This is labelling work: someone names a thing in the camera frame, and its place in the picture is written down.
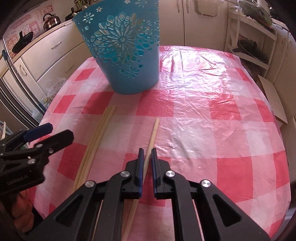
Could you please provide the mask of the pink checkered tablecloth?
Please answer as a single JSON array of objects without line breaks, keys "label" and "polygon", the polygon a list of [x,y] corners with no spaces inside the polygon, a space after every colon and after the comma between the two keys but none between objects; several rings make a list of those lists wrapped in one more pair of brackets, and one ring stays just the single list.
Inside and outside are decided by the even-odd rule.
[{"label": "pink checkered tablecloth", "polygon": [[156,118],[158,157],[186,179],[210,180],[273,236],[290,204],[284,144],[272,109],[232,54],[161,47],[159,82],[134,95],[115,93],[93,58],[65,82],[42,122],[71,130],[74,142],[50,157],[30,201],[47,217],[71,195],[99,120],[116,106],[88,178],[108,180],[146,149]]}]

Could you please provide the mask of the black wok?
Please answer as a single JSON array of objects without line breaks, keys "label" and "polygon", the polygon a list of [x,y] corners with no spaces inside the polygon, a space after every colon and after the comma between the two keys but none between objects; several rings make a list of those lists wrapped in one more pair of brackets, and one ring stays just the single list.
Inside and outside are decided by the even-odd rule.
[{"label": "black wok", "polygon": [[18,54],[22,49],[24,49],[33,39],[34,32],[29,32],[23,35],[23,32],[19,32],[20,39],[12,48],[12,52]]}]

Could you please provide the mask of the steel kettle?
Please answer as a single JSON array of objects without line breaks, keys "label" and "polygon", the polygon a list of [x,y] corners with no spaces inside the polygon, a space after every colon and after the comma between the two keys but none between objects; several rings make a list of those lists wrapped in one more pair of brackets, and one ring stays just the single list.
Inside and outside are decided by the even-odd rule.
[{"label": "steel kettle", "polygon": [[43,22],[44,22],[43,29],[46,32],[52,29],[53,27],[60,25],[61,20],[55,14],[48,13],[43,16]]}]

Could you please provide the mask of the blue perforated plastic basket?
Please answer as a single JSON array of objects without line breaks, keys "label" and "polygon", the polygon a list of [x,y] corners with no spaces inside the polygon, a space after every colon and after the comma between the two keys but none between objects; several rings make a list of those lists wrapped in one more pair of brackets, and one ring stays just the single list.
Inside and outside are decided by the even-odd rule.
[{"label": "blue perforated plastic basket", "polygon": [[158,83],[159,1],[100,1],[72,20],[116,93]]}]

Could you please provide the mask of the white wooden step stool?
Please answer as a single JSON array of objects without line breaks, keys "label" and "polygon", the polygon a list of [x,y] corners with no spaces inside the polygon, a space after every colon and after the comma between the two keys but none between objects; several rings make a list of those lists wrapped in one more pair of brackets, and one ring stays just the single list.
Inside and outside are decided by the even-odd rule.
[{"label": "white wooden step stool", "polygon": [[263,93],[267,98],[276,119],[281,123],[280,126],[283,124],[288,124],[287,116],[276,88],[269,80],[265,79],[264,77],[258,75],[258,78],[262,86]]}]

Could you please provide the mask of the white rolling shelf cart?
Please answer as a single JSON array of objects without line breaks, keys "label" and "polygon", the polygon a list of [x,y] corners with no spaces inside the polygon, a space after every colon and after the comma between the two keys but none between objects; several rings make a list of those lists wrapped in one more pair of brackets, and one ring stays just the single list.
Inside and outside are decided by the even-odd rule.
[{"label": "white rolling shelf cart", "polygon": [[[271,27],[265,27],[251,17],[246,17],[238,10],[228,10],[227,34],[224,51],[230,52],[238,56],[240,59],[260,67],[260,73],[264,77],[270,70],[277,39],[278,33],[274,25]],[[235,53],[233,50],[239,47],[239,42],[241,40],[247,40],[250,42],[258,51],[266,56],[266,60],[260,60],[247,53]]]}]

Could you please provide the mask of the green plastic bag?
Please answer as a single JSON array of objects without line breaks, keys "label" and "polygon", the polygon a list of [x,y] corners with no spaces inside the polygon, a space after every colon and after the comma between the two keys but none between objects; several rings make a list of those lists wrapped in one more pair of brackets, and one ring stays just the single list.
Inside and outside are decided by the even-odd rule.
[{"label": "green plastic bag", "polygon": [[237,1],[244,15],[251,17],[264,26],[272,26],[273,21],[268,12],[255,1]]}]

